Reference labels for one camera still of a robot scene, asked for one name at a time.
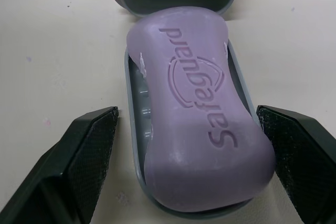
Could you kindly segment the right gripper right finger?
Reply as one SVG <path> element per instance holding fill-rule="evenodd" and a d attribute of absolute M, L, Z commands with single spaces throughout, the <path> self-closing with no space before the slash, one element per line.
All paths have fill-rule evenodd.
<path fill-rule="evenodd" d="M 314 118 L 260 105 L 276 174 L 303 223 L 335 223 L 335 138 Z"/>

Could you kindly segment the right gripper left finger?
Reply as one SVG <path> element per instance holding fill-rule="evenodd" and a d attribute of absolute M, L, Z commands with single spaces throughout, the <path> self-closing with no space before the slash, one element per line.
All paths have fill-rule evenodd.
<path fill-rule="evenodd" d="M 1 211 L 1 223 L 90 223 L 104 184 L 119 111 L 86 113 L 41 156 Z"/>

